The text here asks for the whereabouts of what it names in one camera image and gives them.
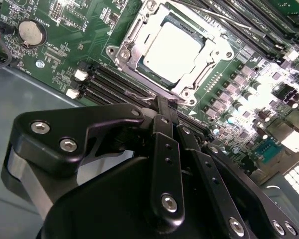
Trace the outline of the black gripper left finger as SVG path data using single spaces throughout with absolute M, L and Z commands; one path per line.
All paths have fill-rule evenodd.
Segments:
M 120 103 L 22 113 L 13 122 L 2 179 L 46 218 L 63 195 L 77 188 L 81 166 L 131 150 L 150 160 L 149 211 L 176 224 L 184 217 L 177 121 L 162 96 L 142 109 Z

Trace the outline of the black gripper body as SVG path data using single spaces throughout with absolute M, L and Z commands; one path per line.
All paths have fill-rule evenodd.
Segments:
M 62 196 L 43 239 L 217 239 L 210 203 L 180 139 L 156 133 L 151 156 L 134 157 Z

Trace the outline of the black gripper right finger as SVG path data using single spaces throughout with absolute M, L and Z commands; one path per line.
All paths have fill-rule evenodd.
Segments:
M 218 146 L 181 124 L 170 102 L 182 153 L 210 203 L 218 239 L 299 239 L 299 228 Z

